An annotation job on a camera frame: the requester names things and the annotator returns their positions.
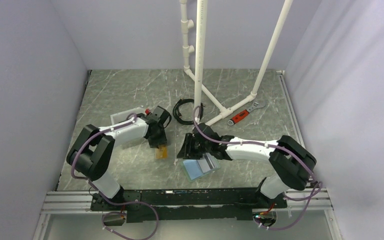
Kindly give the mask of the green card holder wallet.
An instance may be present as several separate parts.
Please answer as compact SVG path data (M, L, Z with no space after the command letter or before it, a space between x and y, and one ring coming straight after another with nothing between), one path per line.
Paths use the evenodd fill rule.
M205 153L201 159L185 159L181 162L181 166L189 182L193 182L221 168L219 161L209 153Z

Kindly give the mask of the white plastic card tray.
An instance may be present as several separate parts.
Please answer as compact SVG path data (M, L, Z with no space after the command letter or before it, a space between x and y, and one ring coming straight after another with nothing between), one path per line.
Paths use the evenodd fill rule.
M135 107L132 109L128 109L122 112L114 113L110 115L111 125L116 125L121 122L124 122L130 114L141 114L145 113L145 109L143 107Z

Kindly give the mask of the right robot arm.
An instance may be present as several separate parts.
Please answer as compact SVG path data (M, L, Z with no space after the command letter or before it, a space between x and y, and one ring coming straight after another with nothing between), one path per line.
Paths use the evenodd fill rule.
M274 174L257 187L256 203L269 207L277 196L289 189L304 190L314 176L316 158L289 135L278 140L247 140L233 135L219 135L204 123L186 133L178 159L199 160L210 154L217 160L267 162Z

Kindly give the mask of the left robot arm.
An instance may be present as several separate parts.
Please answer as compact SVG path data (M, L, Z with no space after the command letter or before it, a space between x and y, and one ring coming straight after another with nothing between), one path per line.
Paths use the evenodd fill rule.
M125 190L109 171L114 148L137 139L147 140L152 149L166 147L165 129L172 116L158 105L153 111L135 107L112 114L110 118L109 126L86 125L68 151L66 162L71 166L74 179L88 180L104 195L104 204L117 210L125 202Z

